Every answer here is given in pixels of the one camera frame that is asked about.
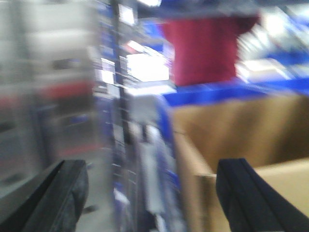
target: open cardboard box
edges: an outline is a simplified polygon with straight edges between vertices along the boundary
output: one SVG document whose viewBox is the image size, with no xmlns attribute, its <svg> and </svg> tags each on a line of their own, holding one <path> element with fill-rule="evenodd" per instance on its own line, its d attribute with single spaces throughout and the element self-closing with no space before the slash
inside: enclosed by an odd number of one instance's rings
<svg viewBox="0 0 309 232">
<path fill-rule="evenodd" d="M 215 191 L 219 159 L 246 158 L 309 216 L 309 98 L 282 95 L 173 111 L 178 171 L 191 232 L 229 232 Z"/>
</svg>

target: shelf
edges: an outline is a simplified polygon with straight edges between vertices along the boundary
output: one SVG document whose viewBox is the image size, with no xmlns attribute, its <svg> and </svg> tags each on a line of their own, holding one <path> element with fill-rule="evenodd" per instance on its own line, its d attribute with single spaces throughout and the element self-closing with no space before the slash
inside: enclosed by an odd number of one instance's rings
<svg viewBox="0 0 309 232">
<path fill-rule="evenodd" d="M 248 16 L 255 14 L 259 8 L 309 3 L 309 0 L 203 0 L 188 6 L 185 0 L 163 0 L 160 7 L 138 5 L 139 18 L 202 18 L 218 16 Z"/>
</svg>

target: metal rack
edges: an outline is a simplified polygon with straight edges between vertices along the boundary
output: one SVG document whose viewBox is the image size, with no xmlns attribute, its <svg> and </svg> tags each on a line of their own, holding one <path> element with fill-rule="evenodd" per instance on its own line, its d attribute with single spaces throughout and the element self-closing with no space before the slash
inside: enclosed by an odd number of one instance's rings
<svg viewBox="0 0 309 232">
<path fill-rule="evenodd" d="M 136 0 L 111 0 L 111 2 L 102 2 L 106 10 L 104 15 L 109 17 L 105 24 L 109 27 L 111 39 L 113 40 L 112 56 L 106 59 L 114 63 L 114 76 L 112 83 L 98 82 L 96 92 L 103 93 L 113 98 L 112 120 L 109 122 L 113 127 L 113 175 L 114 182 L 120 183 L 114 186 L 117 194 L 128 193 L 133 190 L 134 194 L 129 194 L 128 198 L 131 204 L 122 204 L 119 207 L 125 207 L 127 215 L 119 217 L 119 228 L 127 225 L 126 232 L 143 232 L 152 228 L 151 225 L 155 219 L 153 215 L 143 217 L 149 225 L 143 226 L 144 223 L 138 222 L 138 215 L 144 214 L 145 198 L 143 192 L 140 192 L 140 185 L 143 183 L 142 177 L 139 176 L 137 165 L 141 162 L 136 153 L 136 140 L 140 140 L 147 146 L 149 141 L 148 129 L 146 125 L 141 124 L 136 128 L 136 133 L 132 131 L 132 120 L 130 119 L 130 97 L 127 89 L 134 86 L 138 80 L 134 79 L 127 73 L 126 55 L 127 51 L 121 46 L 125 41 L 133 39 L 132 32 L 135 30 L 134 25 L 138 18 L 184 18 L 184 17 L 214 17 L 230 15 L 251 15 L 255 14 L 260 7 L 307 3 L 308 0 L 206 0 L 197 3 L 195 6 L 190 5 L 189 1 L 170 1 L 162 2 L 160 7 L 149 7 Z M 129 22 L 126 22 L 124 16 L 127 15 Z M 102 60 L 99 58 L 95 64 L 95 69 L 103 69 Z"/>
</svg>

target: red shirt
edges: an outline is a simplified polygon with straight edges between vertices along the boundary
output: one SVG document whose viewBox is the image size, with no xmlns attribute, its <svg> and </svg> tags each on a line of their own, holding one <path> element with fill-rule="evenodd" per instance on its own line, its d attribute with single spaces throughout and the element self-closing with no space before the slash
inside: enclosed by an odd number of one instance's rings
<svg viewBox="0 0 309 232">
<path fill-rule="evenodd" d="M 173 81 L 177 86 L 227 81 L 236 76 L 237 37 L 258 17 L 171 20 L 162 26 L 175 48 Z"/>
</svg>

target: fluorescent light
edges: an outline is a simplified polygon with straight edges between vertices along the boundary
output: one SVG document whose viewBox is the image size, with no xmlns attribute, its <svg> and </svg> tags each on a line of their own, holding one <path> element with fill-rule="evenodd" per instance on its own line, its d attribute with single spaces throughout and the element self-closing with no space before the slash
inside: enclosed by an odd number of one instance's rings
<svg viewBox="0 0 309 232">
<path fill-rule="evenodd" d="M 158 7 L 161 5 L 162 0 L 138 0 L 138 1 L 149 7 Z"/>
</svg>

